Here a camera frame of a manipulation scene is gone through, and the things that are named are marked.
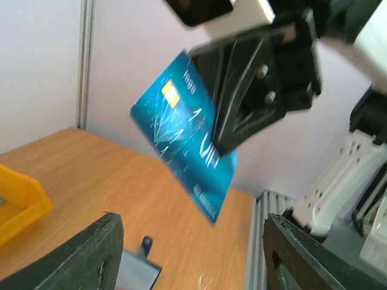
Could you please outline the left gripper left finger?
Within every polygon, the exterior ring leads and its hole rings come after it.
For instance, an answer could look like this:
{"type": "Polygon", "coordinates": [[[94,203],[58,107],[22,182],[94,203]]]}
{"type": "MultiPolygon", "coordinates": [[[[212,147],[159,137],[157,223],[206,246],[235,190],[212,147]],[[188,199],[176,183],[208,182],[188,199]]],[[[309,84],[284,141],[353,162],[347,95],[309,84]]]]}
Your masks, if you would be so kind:
{"type": "Polygon", "coordinates": [[[114,289],[123,223],[106,213],[32,264],[1,280],[1,289],[114,289]]]}

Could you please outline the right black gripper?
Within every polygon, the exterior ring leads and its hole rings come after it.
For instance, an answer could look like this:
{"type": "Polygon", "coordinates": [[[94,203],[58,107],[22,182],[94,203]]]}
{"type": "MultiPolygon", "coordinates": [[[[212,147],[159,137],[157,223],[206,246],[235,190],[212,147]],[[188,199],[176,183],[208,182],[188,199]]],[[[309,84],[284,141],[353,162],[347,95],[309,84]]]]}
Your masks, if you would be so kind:
{"type": "Polygon", "coordinates": [[[189,55],[215,102],[212,143],[221,155],[282,119],[310,109],[322,81],[311,9],[224,36],[189,55]]]}

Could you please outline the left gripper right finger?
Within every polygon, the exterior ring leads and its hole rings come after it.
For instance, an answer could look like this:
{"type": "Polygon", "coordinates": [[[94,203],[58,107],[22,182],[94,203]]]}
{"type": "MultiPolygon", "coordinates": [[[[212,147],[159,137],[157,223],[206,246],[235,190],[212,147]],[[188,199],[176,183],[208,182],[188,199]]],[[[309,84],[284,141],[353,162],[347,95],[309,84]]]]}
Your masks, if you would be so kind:
{"type": "Polygon", "coordinates": [[[386,289],[280,214],[265,220],[263,245],[270,289],[386,289]]]}

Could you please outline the blue card holder wallet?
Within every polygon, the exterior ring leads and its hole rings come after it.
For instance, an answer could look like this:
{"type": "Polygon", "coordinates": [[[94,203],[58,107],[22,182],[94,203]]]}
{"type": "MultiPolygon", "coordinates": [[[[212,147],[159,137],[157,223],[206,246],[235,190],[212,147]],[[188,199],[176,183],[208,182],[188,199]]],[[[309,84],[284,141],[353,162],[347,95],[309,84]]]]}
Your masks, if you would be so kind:
{"type": "Polygon", "coordinates": [[[145,236],[137,252],[123,250],[115,289],[152,289],[162,267],[148,260],[153,239],[145,236]]]}

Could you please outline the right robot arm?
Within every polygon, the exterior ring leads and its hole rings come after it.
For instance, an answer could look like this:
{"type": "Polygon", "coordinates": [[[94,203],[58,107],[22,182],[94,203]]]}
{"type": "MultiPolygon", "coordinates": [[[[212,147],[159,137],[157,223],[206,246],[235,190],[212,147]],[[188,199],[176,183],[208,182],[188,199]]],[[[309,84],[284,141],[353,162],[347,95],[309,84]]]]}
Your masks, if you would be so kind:
{"type": "Polygon", "coordinates": [[[350,114],[338,157],[314,189],[285,211],[324,239],[340,209],[386,163],[386,2],[271,1],[274,20],[190,50],[215,103],[211,142],[226,156],[254,134],[306,111],[322,92],[324,40],[371,80],[350,114]]]}

